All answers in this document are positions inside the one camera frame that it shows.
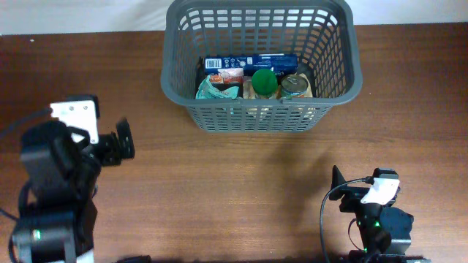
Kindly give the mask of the teal snack packet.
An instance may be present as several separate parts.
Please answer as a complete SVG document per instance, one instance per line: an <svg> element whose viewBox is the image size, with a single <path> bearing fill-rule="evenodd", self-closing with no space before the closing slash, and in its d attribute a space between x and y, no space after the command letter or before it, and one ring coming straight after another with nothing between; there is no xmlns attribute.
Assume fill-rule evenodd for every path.
<svg viewBox="0 0 468 263"><path fill-rule="evenodd" d="M207 75L198 84L195 91L195 107L215 110L228 110L233 102L240 99L241 84L238 82L224 83L218 75Z"/></svg>

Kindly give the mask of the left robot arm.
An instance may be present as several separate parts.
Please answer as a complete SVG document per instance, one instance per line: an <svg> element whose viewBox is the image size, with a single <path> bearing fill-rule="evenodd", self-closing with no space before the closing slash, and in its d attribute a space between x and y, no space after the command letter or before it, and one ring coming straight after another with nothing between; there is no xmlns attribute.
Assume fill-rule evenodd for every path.
<svg viewBox="0 0 468 263"><path fill-rule="evenodd" d="M18 197L19 217L10 235L12 262L76 262L94 247L93 203L103 167L135 156L127 119L91 143L87 131L47 121L26 131L20 160L29 175Z"/></svg>

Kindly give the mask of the green lid jar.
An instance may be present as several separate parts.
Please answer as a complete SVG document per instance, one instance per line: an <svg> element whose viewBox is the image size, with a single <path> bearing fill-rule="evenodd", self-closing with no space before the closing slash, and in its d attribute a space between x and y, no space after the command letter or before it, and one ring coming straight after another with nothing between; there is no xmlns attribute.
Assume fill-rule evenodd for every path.
<svg viewBox="0 0 468 263"><path fill-rule="evenodd" d="M252 87L258 99L275 99L279 90L276 75L270 69L259 69L252 76Z"/></svg>

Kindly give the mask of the small tin can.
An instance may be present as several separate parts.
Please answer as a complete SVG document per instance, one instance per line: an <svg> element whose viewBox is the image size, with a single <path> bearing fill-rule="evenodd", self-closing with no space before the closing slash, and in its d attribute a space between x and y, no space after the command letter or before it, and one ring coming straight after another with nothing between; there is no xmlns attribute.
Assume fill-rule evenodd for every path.
<svg viewBox="0 0 468 263"><path fill-rule="evenodd" d="M309 82L300 75L286 75L281 81L282 98L304 98L309 89Z"/></svg>

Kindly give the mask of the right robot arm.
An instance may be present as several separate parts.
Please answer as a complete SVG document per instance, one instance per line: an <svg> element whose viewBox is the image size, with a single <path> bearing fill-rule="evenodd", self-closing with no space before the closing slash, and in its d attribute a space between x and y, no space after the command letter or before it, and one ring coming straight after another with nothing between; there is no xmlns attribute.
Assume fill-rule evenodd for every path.
<svg viewBox="0 0 468 263"><path fill-rule="evenodd" d="M332 169L331 189L320 207L320 242L326 262L330 261L324 241L324 209L328 200L341 202L342 213L355 215L362 246L355 246L340 262L430 262L423 256L408 256L412 244L414 216L394 206L400 191L398 173L393 169L376 168L368 177L345 180L337 166Z"/></svg>

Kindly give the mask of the tan paper pouch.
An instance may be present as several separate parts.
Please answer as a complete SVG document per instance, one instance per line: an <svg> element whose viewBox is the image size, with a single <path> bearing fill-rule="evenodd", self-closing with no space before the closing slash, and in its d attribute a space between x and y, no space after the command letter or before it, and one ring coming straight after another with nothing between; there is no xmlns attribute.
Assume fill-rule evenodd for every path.
<svg viewBox="0 0 468 263"><path fill-rule="evenodd" d="M305 77L307 79L307 81L309 82L309 79L307 78L307 76L304 73L299 74L299 75L301 77ZM278 90L276 99L286 99L286 98L282 98L282 96L281 96L281 81L282 81L282 79L279 81L279 90ZM252 87L252 79L250 77L245 77L244 78L243 88L244 88L244 91L243 91L243 98L244 99L257 99L257 97L255 96L254 89ZM312 85L309 82L309 89L308 89L307 94L306 94L306 96L304 98L313 98L313 97L314 97L314 95L312 93Z"/></svg>

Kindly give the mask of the grey plastic basket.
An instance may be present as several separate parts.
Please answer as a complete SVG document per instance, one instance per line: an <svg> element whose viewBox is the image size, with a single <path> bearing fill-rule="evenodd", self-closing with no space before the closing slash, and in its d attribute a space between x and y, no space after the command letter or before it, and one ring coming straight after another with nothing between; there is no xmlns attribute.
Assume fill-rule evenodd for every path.
<svg viewBox="0 0 468 263"><path fill-rule="evenodd" d="M176 0L161 86L208 132L302 132L363 77L342 0Z"/></svg>

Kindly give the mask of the blue cardboard box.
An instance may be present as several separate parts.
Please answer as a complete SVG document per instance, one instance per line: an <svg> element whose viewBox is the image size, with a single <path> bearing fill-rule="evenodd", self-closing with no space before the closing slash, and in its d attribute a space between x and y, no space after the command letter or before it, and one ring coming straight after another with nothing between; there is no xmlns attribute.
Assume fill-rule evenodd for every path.
<svg viewBox="0 0 468 263"><path fill-rule="evenodd" d="M203 60L205 75L252 76L259 69L270 69L277 77L297 72L295 54L259 54L250 56L215 56Z"/></svg>

